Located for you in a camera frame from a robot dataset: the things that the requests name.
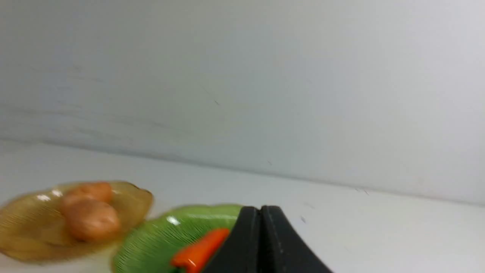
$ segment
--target white table surface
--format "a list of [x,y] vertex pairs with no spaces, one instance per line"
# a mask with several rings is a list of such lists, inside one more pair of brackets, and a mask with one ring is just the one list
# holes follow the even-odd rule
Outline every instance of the white table surface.
[[[150,190],[150,216],[184,204],[279,205],[335,273],[483,273],[485,208],[47,144],[0,141],[0,202],[76,180]],[[52,265],[0,256],[0,272],[108,272],[108,255]]]

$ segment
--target orange carrot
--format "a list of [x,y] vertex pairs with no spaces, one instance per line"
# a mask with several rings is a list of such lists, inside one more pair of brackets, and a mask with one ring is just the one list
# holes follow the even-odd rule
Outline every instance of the orange carrot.
[[185,268],[186,273],[202,271],[210,257],[219,249],[230,230],[219,228],[209,231],[204,237],[177,252],[170,263],[175,267]]

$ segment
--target yellow plate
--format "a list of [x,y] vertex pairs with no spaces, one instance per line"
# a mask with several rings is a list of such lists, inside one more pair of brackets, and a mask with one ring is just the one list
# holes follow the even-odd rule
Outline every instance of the yellow plate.
[[59,212],[62,195],[82,182],[28,193],[0,210],[0,252],[24,262],[56,261],[80,257],[120,241],[148,213],[152,194],[125,181],[111,181],[111,205],[118,212],[121,232],[115,238],[82,242],[72,238]]

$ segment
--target white backdrop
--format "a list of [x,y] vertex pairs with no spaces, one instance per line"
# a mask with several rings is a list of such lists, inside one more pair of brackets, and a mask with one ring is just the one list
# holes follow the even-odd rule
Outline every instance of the white backdrop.
[[481,0],[0,0],[0,137],[485,204]]

